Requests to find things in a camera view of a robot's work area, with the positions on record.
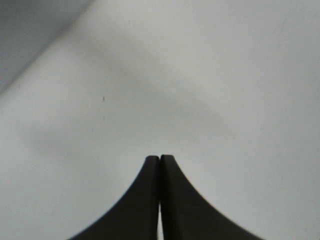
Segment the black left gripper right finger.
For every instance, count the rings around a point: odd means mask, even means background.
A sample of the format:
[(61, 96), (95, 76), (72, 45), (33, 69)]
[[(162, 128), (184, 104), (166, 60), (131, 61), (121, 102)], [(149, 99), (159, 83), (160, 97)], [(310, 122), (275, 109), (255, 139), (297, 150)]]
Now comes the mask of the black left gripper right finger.
[(259, 239), (210, 205), (172, 155), (160, 158), (160, 209), (166, 240)]

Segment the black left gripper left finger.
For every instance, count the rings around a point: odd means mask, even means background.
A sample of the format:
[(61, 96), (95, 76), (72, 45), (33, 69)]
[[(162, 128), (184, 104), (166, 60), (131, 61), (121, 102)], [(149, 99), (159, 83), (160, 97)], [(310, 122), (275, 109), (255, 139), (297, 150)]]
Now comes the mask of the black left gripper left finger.
[(124, 195), (73, 240), (156, 240), (159, 218), (158, 156), (147, 156)]

